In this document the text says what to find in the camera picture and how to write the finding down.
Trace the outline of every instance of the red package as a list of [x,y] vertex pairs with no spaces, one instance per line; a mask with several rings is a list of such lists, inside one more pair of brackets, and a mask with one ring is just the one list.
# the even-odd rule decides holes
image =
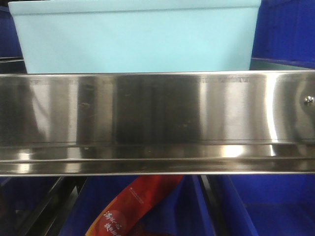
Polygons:
[[101,212],[86,236],[126,236],[152,207],[165,198],[183,176],[140,176]]

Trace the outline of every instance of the shelf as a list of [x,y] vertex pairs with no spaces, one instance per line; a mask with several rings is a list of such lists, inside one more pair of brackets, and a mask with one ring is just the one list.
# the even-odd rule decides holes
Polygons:
[[315,173],[311,70],[3,74],[0,85],[3,176]]

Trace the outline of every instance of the light blue box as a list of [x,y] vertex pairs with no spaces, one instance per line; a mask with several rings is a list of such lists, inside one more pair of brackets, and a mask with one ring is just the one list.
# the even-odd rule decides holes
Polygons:
[[261,0],[10,2],[28,73],[248,70]]

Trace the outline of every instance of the metal bolt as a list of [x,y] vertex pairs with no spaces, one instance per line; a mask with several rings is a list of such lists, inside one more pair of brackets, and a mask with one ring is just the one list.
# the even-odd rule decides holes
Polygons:
[[305,105],[310,105],[313,102],[314,102],[314,97],[312,97],[312,96],[307,96],[304,98]]

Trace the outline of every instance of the plastic bin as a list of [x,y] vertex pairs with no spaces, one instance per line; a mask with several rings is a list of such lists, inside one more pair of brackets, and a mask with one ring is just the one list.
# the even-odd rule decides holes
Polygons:
[[315,175],[218,176],[234,236],[313,236]]
[[314,14],[314,0],[263,0],[253,57],[315,68]]
[[9,8],[0,6],[0,58],[21,55],[18,35]]
[[10,2],[28,73],[247,70],[261,0]]
[[13,210],[32,210],[52,187],[55,177],[12,177],[2,179],[1,190]]
[[[90,177],[59,236],[84,235],[100,212],[136,177]],[[142,219],[146,231],[176,236],[214,236],[197,176],[186,176]]]

